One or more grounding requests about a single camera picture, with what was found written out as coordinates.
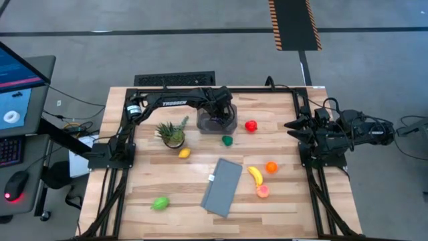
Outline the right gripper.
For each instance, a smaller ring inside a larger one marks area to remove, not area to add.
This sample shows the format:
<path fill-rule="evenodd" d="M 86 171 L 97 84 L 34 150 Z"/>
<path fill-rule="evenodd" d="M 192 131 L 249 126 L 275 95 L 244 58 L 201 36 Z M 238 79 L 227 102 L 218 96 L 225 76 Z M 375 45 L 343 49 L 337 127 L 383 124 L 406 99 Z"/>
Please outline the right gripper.
<path fill-rule="evenodd" d="M 308 106 L 303 106 L 300 110 L 301 116 L 296 120 L 285 123 L 284 126 L 293 129 L 287 134 L 306 144 L 311 157 L 325 157 L 330 154 L 328 148 L 328 124 L 330 115 L 324 108 L 314 110 L 312 116 Z"/>

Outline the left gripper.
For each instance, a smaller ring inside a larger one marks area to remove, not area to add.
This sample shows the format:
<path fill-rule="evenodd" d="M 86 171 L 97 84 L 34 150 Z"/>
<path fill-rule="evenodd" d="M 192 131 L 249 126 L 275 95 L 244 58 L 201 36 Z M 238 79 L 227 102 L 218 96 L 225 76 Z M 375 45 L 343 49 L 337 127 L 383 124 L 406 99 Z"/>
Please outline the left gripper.
<path fill-rule="evenodd" d="M 217 124 L 223 129 L 228 129 L 234 124 L 235 111 L 231 104 L 231 99 L 210 100 L 209 116 L 204 119 L 204 128 L 206 130 L 215 130 Z"/>

